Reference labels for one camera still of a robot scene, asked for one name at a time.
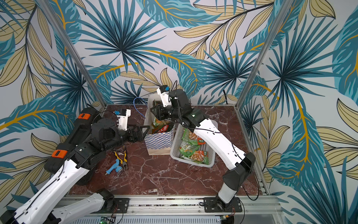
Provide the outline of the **green red condiment packet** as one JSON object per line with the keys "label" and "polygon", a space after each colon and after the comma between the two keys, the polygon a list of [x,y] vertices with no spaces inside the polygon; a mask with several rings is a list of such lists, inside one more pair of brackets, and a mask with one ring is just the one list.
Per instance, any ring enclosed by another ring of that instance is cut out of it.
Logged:
{"label": "green red condiment packet", "polygon": [[154,118],[152,134],[166,133],[172,130],[174,123],[170,120],[158,120]]}

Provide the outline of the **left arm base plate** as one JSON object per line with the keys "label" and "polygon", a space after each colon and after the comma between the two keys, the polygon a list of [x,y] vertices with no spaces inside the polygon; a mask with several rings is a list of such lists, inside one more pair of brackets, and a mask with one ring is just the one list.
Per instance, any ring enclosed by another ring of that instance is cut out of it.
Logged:
{"label": "left arm base plate", "polygon": [[129,198],[113,198],[105,202],[104,208],[109,213],[123,213],[126,214],[129,207]]}

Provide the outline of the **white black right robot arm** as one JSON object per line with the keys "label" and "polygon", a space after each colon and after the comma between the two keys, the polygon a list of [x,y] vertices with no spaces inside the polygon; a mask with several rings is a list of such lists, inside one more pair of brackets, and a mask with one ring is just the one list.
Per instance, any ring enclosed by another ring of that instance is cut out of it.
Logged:
{"label": "white black right robot arm", "polygon": [[167,85],[163,85],[156,92],[161,103],[151,108],[152,114],[159,120],[179,122],[202,138],[225,163],[228,171],[223,176],[223,185],[216,198],[218,204],[228,206],[252,173],[256,157],[253,153],[245,153],[236,147],[204,112],[193,108],[182,89],[172,91]]}

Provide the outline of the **blue checkered paper bag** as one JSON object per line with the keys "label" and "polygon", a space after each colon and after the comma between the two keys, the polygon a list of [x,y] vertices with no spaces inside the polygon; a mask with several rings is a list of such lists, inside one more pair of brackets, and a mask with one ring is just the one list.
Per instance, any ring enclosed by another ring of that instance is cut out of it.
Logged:
{"label": "blue checkered paper bag", "polygon": [[144,138],[148,155],[169,155],[175,134],[175,125],[171,131],[166,133],[152,134],[153,121],[155,116],[151,113],[150,108],[162,104],[160,96],[157,93],[149,95],[148,99],[137,97],[133,100],[133,104],[146,103],[147,109],[141,115],[144,116],[144,125],[150,126],[151,130]]}

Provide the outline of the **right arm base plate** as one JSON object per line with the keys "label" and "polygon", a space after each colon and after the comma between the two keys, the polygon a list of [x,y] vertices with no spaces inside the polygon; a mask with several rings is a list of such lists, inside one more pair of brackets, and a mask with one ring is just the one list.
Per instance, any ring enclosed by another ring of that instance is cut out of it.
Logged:
{"label": "right arm base plate", "polygon": [[218,196],[205,197],[200,205],[204,207],[206,213],[242,212],[242,203],[238,197],[234,197],[229,203],[224,203]]}

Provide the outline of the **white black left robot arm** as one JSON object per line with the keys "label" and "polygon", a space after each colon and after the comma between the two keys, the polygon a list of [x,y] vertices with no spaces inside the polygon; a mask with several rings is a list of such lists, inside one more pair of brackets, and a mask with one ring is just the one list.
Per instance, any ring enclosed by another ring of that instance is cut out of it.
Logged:
{"label": "white black left robot arm", "polygon": [[103,209],[112,210],[114,196],[103,189],[99,193],[70,206],[56,208],[65,194],[97,164],[107,151],[127,142],[141,142],[147,134],[143,126],[118,127],[112,119],[100,119],[87,128],[83,142],[71,143],[62,159],[62,166],[54,176],[24,205],[6,211],[1,216],[4,224],[67,224]]}

